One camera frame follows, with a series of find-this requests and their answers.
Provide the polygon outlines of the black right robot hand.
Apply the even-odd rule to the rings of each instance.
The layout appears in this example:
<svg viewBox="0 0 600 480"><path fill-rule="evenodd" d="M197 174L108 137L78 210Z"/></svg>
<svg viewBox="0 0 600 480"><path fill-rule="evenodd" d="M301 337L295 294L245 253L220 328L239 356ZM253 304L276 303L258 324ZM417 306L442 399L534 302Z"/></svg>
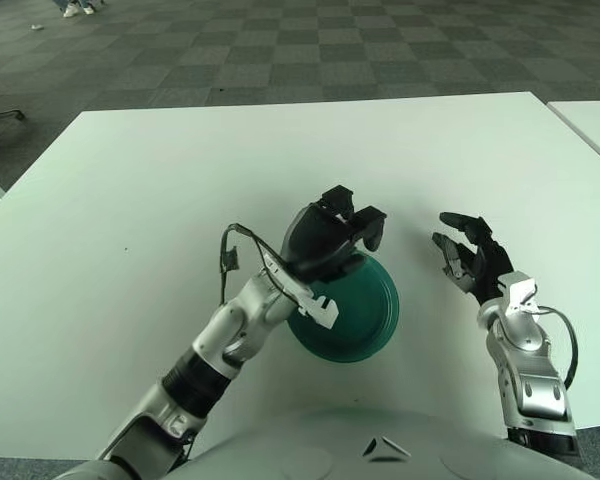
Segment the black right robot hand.
<svg viewBox="0 0 600 480"><path fill-rule="evenodd" d="M483 217L453 212L440 213L439 220L463 233L475 247L471 250L447 235L432 234L432 241L442 253L447 278L464 293L473 295L481 308L498 306L505 312L507 287L500 278L512 274L514 267L504 247L493 238L490 226Z"/></svg>

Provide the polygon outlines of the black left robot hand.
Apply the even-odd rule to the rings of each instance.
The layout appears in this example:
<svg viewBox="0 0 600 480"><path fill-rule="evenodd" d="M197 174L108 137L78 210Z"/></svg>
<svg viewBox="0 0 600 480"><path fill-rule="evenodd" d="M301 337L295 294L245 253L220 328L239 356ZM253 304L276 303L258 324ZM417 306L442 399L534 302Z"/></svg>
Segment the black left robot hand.
<svg viewBox="0 0 600 480"><path fill-rule="evenodd" d="M316 295L311 285L340 280L359 270L365 257L357 245L377 251L386 218L386 213L373 206L356 210L353 192L337 185L296 215L280 252L265 256L267 272L300 315L332 329L339 316L337 303Z"/></svg>

